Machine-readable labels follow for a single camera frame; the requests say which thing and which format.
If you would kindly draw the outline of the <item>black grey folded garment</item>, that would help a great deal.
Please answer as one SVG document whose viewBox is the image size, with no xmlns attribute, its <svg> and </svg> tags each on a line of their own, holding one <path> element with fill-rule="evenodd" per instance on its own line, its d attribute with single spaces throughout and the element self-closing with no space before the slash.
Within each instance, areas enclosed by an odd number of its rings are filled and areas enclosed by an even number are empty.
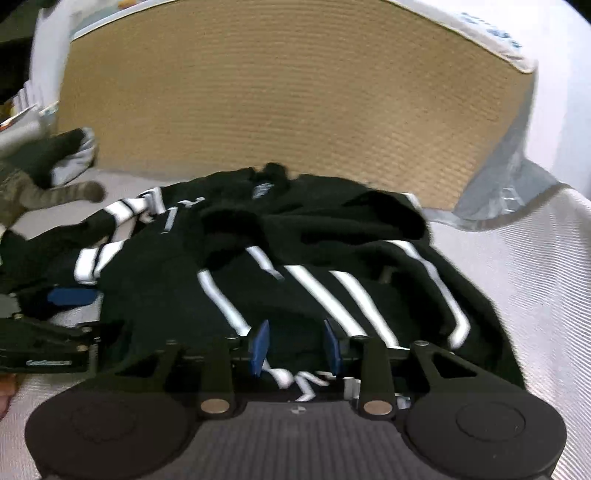
<svg viewBox="0 0 591 480">
<path fill-rule="evenodd" d="M 25 143 L 5 159 L 46 190 L 63 186 L 90 168 L 97 147 L 93 130 L 84 127 Z"/>
</svg>

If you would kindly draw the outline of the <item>black printed sweatshirt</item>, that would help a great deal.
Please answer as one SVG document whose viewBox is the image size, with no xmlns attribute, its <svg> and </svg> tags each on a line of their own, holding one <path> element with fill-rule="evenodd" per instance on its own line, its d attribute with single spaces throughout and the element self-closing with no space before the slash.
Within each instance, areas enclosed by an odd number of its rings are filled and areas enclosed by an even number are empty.
<svg viewBox="0 0 591 480">
<path fill-rule="evenodd" d="M 174 341 L 270 329 L 264 390 L 329 394 L 325 330 L 392 350 L 425 340 L 524 382 L 489 300 L 431 243 L 408 194 L 270 164 L 157 186 L 27 239 L 1 231 L 1 289 L 102 296 L 98 367 Z"/>
</svg>

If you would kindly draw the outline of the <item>grey tabby cat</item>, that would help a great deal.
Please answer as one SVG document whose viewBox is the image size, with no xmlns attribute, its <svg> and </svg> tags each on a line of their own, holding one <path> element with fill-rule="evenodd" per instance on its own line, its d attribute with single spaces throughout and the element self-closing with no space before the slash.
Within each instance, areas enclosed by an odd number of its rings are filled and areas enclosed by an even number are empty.
<svg viewBox="0 0 591 480">
<path fill-rule="evenodd" d="M 48 190 L 38 187 L 23 170 L 1 161 L 1 226 L 10 228 L 29 211 L 75 202 L 99 203 L 105 197 L 103 186 L 94 181 L 75 183 Z"/>
</svg>

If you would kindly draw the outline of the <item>woven tan upright mattress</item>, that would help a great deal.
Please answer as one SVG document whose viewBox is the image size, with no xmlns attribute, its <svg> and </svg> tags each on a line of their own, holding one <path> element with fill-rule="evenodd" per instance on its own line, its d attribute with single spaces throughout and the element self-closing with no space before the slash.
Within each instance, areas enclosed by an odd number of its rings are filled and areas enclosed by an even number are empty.
<svg viewBox="0 0 591 480">
<path fill-rule="evenodd" d="M 73 41 L 57 127 L 101 168 L 283 164 L 451 209 L 534 77 L 387 1 L 174 1 Z"/>
</svg>

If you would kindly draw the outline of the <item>grey patterned bed sheet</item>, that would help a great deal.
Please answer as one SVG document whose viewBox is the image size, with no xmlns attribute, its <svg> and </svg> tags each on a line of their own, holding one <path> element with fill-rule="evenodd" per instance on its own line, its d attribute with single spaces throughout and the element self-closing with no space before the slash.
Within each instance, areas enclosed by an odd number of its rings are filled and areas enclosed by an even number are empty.
<svg viewBox="0 0 591 480">
<path fill-rule="evenodd" d="M 543 206 L 567 187 L 526 158 L 534 89 L 518 115 L 450 210 L 424 208 L 424 217 L 459 230 L 478 232 L 511 225 Z"/>
</svg>

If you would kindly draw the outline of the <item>cluttered side desk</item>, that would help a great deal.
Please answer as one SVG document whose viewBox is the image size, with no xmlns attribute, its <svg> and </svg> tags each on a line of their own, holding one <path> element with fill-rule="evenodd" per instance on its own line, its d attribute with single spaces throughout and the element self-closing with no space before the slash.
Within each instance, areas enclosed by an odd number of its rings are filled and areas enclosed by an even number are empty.
<svg viewBox="0 0 591 480">
<path fill-rule="evenodd" d="M 1 156 L 51 135 L 55 130 L 58 104 L 59 101 L 45 103 L 41 90 L 27 80 L 9 100 L 9 116 L 1 121 Z"/>
</svg>

